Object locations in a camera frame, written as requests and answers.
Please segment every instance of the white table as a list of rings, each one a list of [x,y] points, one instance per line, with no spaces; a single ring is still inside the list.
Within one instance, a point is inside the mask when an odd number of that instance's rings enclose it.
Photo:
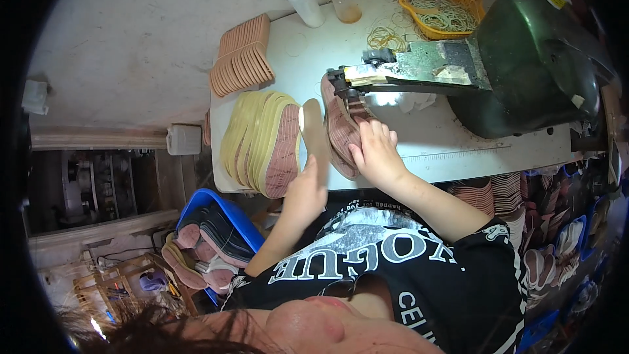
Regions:
[[[325,23],[308,28],[295,13],[271,22],[267,59],[276,73],[274,82],[263,90],[277,90],[291,95],[299,104],[317,98],[323,110],[320,81],[328,68],[360,64],[367,49],[367,30],[374,21],[392,15],[399,8],[397,0],[358,0],[362,18],[351,25],[342,24],[332,4],[321,6]],[[211,97],[211,142],[214,178],[218,190],[225,193],[251,192],[227,175],[219,160],[221,140],[240,92],[224,98]],[[452,113],[447,99],[437,96],[436,103],[423,110],[402,114],[398,107],[370,107],[373,113],[397,131],[397,150],[407,168],[431,183],[485,177],[564,163],[571,158],[567,124],[555,126],[553,135],[546,131],[485,140],[464,129]],[[301,144],[302,168],[306,148]],[[363,177],[348,180],[330,168],[330,190],[372,187]]]

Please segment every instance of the woman's right hand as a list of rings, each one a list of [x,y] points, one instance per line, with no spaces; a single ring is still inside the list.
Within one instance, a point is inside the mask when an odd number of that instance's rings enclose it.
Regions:
[[[397,133],[372,119],[369,122],[356,118],[360,126],[362,149],[350,144],[350,152],[360,173],[372,185],[385,193],[391,193],[396,184],[410,172],[397,153]]]

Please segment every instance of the white plastic jug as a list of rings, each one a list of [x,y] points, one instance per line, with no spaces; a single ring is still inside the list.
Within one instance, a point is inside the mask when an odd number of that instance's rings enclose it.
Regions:
[[[171,156],[200,154],[200,139],[203,130],[199,126],[171,124],[166,136],[166,148]]]

